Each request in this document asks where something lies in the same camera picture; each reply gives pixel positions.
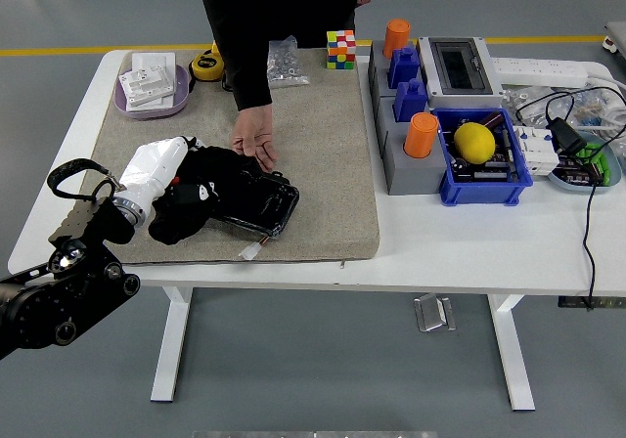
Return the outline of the person's right hand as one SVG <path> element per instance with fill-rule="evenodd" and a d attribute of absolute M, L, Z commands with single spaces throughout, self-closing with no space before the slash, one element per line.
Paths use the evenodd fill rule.
<path fill-rule="evenodd" d="M 273 107 L 241 110 L 233 128 L 231 146 L 238 154 L 254 157 L 264 171 L 273 171 L 278 159 L 273 144 Z"/>

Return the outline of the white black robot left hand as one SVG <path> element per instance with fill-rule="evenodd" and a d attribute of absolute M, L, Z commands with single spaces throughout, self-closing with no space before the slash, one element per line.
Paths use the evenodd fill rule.
<path fill-rule="evenodd" d="M 219 197 L 216 185 L 201 177 L 196 163 L 208 147 L 196 137 L 175 137 L 140 146 L 120 178 L 122 190 L 113 197 L 114 205 L 138 219 L 147 217 L 153 202 L 165 194 L 172 182 L 198 184 L 200 201 Z"/>

